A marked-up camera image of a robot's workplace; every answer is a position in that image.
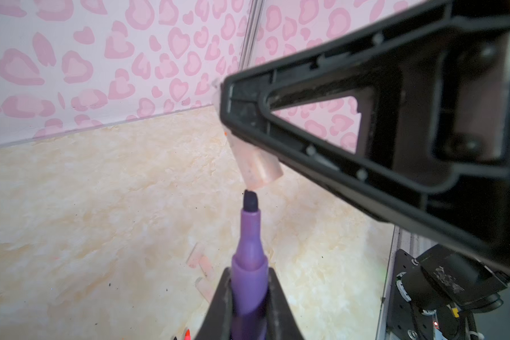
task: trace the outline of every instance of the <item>pink leopard print wall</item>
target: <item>pink leopard print wall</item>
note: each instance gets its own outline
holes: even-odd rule
[[[252,65],[317,46],[393,15],[422,0],[266,0]],[[274,112],[343,149],[355,152],[361,115],[353,97]]]
[[[236,72],[250,0],[0,0],[0,145],[188,109]]]

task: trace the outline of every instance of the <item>pink eraser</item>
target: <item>pink eraser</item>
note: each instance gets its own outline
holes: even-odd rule
[[[204,245],[200,242],[195,244],[195,247],[192,249],[189,258],[187,258],[187,265],[191,268],[196,268],[198,261],[204,255]]]
[[[195,287],[204,296],[208,303],[211,303],[211,299],[214,297],[214,289],[211,287],[210,282],[204,277],[199,277],[195,281]]]
[[[208,281],[213,281],[213,279],[215,279],[215,271],[208,256],[202,255],[200,260],[198,260],[198,264],[200,265],[200,268],[202,268],[202,272]]]

